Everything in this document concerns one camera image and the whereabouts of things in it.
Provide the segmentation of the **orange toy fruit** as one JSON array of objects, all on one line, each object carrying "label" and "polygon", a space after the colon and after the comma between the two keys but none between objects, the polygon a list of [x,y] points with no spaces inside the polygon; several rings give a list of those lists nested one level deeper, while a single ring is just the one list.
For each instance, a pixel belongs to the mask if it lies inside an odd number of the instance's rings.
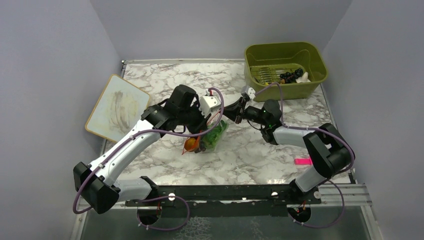
[{"label": "orange toy fruit", "polygon": [[199,137],[188,137],[183,145],[182,153],[194,152],[199,148]]}]

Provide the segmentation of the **green toy lettuce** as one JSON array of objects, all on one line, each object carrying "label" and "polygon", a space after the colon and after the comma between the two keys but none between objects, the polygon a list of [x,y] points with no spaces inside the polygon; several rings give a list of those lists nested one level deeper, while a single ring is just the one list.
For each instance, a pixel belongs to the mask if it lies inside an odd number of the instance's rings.
[{"label": "green toy lettuce", "polygon": [[221,120],[216,127],[201,137],[201,143],[205,151],[210,152],[216,148],[218,142],[226,132],[228,125],[226,121]]}]

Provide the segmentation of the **clear zip bag orange zipper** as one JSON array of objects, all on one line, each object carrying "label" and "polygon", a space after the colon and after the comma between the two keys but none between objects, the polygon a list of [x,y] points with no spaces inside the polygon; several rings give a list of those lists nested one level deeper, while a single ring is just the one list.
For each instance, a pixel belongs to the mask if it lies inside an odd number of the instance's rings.
[{"label": "clear zip bag orange zipper", "polygon": [[186,138],[181,154],[213,152],[225,135],[228,127],[229,124],[225,120],[221,119],[218,125],[207,134],[198,137]]}]

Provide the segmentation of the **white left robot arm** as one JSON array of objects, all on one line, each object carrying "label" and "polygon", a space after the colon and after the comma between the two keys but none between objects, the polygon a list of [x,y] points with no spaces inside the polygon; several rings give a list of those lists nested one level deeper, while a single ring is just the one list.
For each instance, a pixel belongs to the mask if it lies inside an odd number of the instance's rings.
[{"label": "white left robot arm", "polygon": [[110,150],[89,164],[77,163],[72,172],[75,196],[72,210],[82,214],[109,211],[117,202],[139,199],[144,205],[157,200],[157,191],[144,178],[124,182],[117,179],[146,148],[165,135],[202,137],[213,130],[207,121],[212,112],[224,110],[224,97],[215,87],[200,96],[187,85],[178,85],[170,97],[151,105],[134,127]]}]

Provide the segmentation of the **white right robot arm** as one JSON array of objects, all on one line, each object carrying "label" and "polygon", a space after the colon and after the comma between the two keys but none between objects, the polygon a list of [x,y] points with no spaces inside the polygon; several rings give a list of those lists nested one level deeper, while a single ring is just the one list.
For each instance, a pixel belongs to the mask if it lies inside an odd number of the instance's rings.
[{"label": "white right robot arm", "polygon": [[223,114],[236,124],[243,120],[259,124],[262,138],[271,145],[291,145],[307,150],[312,165],[289,183],[285,193],[296,204],[306,200],[317,186],[346,171],[355,160],[352,148],[331,123],[311,128],[285,125],[277,100],[266,100],[257,108],[247,106],[247,98],[240,97],[224,107]]}]

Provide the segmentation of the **green plastic bin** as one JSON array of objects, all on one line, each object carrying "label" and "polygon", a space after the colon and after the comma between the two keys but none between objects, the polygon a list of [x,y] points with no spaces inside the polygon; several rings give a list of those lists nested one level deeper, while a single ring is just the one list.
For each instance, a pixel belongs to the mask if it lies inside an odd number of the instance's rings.
[{"label": "green plastic bin", "polygon": [[319,50],[308,42],[254,44],[244,51],[246,84],[268,99],[308,98],[328,77]]}]

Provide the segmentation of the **dark blue toy grapes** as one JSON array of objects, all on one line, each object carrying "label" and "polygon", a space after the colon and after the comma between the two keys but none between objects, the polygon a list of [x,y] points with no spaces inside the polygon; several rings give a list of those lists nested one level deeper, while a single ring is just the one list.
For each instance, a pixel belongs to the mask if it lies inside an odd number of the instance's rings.
[{"label": "dark blue toy grapes", "polygon": [[281,84],[292,84],[296,83],[296,79],[301,77],[304,73],[302,68],[296,69],[294,72],[285,72],[279,75]]}]

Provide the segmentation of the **white toy garlic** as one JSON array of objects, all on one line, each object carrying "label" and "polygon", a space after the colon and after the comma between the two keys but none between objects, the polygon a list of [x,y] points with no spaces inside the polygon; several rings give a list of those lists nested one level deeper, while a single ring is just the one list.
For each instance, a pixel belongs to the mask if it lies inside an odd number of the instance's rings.
[{"label": "white toy garlic", "polygon": [[309,80],[309,73],[304,72],[302,76],[298,77],[295,81],[296,83],[310,83],[311,81]]}]

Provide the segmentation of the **pink plastic clip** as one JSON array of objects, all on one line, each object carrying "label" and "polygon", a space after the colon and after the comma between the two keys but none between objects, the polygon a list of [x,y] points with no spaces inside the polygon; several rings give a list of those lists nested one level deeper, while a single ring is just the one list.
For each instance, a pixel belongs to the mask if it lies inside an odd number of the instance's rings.
[{"label": "pink plastic clip", "polygon": [[312,165],[313,162],[310,158],[295,158],[294,164],[295,165]]}]

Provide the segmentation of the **small whiteboard wooden frame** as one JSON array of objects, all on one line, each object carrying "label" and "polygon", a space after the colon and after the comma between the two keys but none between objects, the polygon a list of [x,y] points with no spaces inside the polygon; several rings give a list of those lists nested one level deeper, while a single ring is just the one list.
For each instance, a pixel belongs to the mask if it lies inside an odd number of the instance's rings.
[{"label": "small whiteboard wooden frame", "polygon": [[141,88],[112,74],[88,117],[85,130],[118,142],[141,119],[150,98]]}]

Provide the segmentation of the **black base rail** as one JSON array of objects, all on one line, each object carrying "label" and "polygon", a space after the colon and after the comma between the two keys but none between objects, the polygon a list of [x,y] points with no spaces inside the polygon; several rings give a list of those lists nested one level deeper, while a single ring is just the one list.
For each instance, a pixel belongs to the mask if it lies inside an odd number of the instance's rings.
[{"label": "black base rail", "polygon": [[318,188],[306,193],[293,184],[157,185],[145,200],[127,200],[126,207],[142,215],[163,218],[190,217],[285,217],[298,206],[321,204]]}]

